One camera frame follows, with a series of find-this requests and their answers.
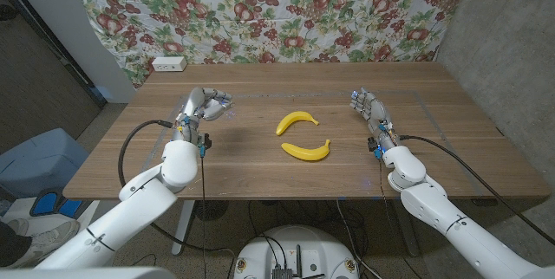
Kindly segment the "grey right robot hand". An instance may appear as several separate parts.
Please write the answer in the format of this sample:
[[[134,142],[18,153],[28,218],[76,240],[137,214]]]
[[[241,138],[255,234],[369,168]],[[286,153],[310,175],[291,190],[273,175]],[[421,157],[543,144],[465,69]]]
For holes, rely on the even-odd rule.
[[[349,106],[364,118],[371,135],[382,149],[387,151],[397,146],[391,116],[374,94],[364,88],[360,92],[354,91]]]

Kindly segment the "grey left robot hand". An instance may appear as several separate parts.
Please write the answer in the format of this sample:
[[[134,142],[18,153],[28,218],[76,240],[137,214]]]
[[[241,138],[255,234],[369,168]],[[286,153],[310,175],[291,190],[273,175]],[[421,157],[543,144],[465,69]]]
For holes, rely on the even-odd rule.
[[[180,109],[174,125],[197,130],[200,120],[216,120],[232,106],[232,96],[226,92],[214,88],[194,88]]]

